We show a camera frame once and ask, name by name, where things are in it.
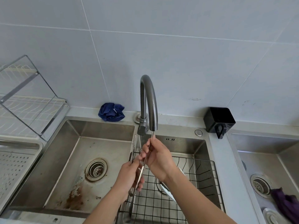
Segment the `faucet spout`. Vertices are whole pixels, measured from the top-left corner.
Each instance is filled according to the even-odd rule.
[[[149,109],[149,125],[147,120],[147,108]],[[158,111],[155,90],[148,75],[143,75],[140,79],[140,104],[141,116],[137,134],[145,135],[148,129],[156,131],[158,129]]]

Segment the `hand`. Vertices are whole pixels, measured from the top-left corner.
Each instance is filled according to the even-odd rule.
[[[140,153],[142,158],[145,158],[146,154],[149,152],[150,143],[153,150],[150,152],[146,164],[156,178],[167,184],[168,180],[178,168],[174,163],[168,148],[160,140],[156,139],[155,135],[152,140],[149,138],[147,143],[143,145]]]
[[[123,198],[122,202],[124,202],[127,199],[131,187],[136,187],[138,177],[140,175],[140,170],[138,169],[138,167],[140,168],[142,167],[142,165],[140,164],[140,160],[141,157],[137,156],[134,159],[133,163],[127,162],[121,166],[121,169],[118,173],[117,179],[112,189],[115,192],[120,193],[120,195]],[[139,192],[141,191],[143,187],[143,183],[144,183],[144,178],[141,177],[137,191]]]

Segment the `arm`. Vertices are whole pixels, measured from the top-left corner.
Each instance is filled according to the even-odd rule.
[[[141,157],[149,152],[150,139],[143,146]],[[169,188],[189,224],[236,224],[228,215],[207,199],[175,165],[170,151],[155,137],[147,165],[151,172]]]
[[[136,173],[139,177],[138,166],[141,157],[138,156],[133,163],[122,165],[114,186],[104,196],[97,207],[87,217],[83,224],[111,224],[117,214],[119,206],[127,199],[130,188],[136,185]],[[144,178],[141,178],[138,191],[143,187]]]

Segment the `purple cloth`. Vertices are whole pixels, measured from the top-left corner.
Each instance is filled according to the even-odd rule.
[[[296,196],[285,195],[282,188],[272,189],[270,194],[282,214],[293,224],[299,224],[299,202]]]
[[[101,106],[98,116],[104,121],[118,122],[122,120],[125,115],[123,114],[122,105],[115,105],[114,103],[105,103]]]

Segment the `perforated drain tray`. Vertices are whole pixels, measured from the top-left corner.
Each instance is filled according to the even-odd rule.
[[[0,140],[0,214],[41,149],[42,144]]]

